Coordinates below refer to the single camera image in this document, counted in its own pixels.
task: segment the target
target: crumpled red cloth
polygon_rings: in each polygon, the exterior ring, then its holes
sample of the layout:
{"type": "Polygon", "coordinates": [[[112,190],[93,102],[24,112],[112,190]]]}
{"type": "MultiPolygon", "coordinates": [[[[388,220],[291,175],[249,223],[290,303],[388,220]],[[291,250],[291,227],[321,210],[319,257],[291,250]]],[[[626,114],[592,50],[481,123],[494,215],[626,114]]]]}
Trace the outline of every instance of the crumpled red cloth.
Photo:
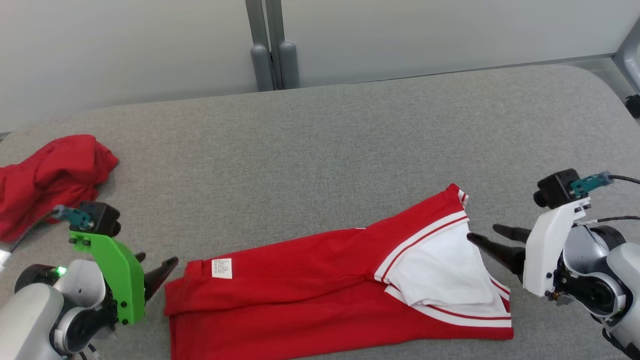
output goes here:
{"type": "Polygon", "coordinates": [[[58,204],[95,200],[95,186],[116,167],[116,158],[92,135],[48,143],[18,165],[0,168],[0,241],[13,241],[58,204]]]}

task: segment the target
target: white wall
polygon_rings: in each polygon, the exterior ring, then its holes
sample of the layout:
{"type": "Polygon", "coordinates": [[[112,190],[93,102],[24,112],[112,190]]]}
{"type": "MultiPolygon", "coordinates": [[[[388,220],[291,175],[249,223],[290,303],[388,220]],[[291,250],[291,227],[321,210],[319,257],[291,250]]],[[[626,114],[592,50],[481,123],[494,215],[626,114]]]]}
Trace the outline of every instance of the white wall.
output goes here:
{"type": "Polygon", "coordinates": [[[282,0],[301,86],[615,53],[638,0],[282,0]]]}
{"type": "Polygon", "coordinates": [[[0,133],[111,104],[257,91],[242,0],[0,1],[0,133]]]}

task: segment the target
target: red clothing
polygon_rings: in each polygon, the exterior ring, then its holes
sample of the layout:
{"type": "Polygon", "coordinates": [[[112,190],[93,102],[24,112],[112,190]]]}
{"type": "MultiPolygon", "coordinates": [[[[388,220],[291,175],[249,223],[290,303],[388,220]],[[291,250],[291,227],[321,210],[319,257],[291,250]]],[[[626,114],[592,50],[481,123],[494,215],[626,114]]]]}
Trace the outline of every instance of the red clothing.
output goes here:
{"type": "Polygon", "coordinates": [[[511,339],[508,289],[495,279],[497,302],[456,313],[407,305],[388,276],[412,247],[466,226],[466,198],[452,184],[366,229],[190,262],[166,285],[172,359],[281,360],[415,339],[511,339]]]}
{"type": "Polygon", "coordinates": [[[118,163],[92,135],[53,140],[18,165],[0,168],[0,241],[13,241],[55,205],[95,200],[118,163]]]}

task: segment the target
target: gray fabric surface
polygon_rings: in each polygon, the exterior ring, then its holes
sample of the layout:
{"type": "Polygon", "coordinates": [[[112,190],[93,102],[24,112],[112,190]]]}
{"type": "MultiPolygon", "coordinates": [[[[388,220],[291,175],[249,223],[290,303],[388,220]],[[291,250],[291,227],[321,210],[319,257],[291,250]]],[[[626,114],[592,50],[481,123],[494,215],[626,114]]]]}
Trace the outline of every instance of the gray fabric surface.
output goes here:
{"type": "MultiPolygon", "coordinates": [[[[536,181],[576,168],[640,177],[640,127],[590,73],[557,65],[483,70],[104,108],[16,130],[0,166],[55,138],[90,133],[120,158],[99,200],[122,213],[118,237],[145,268],[209,258],[331,229],[363,226],[455,182],[470,195],[472,230],[532,226],[536,181]]],[[[640,188],[593,193],[590,215],[638,214],[640,188]]],[[[631,241],[639,224],[617,223],[631,241]]],[[[25,244],[0,275],[0,303],[32,263],[78,257],[64,225],[25,244]]],[[[579,305],[556,307],[509,286],[511,341],[427,340],[314,359],[622,359],[579,305]]],[[[164,294],[144,323],[100,341],[106,359],[169,359],[164,294]]]]}

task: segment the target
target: clothing label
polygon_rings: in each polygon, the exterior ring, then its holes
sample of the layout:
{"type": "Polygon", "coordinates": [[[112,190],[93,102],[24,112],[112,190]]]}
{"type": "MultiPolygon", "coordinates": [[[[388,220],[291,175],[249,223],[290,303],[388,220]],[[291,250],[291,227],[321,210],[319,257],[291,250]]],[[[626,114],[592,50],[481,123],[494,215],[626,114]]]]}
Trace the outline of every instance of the clothing label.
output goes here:
{"type": "Polygon", "coordinates": [[[231,272],[231,259],[211,260],[211,277],[233,279],[233,274],[231,272]]]}

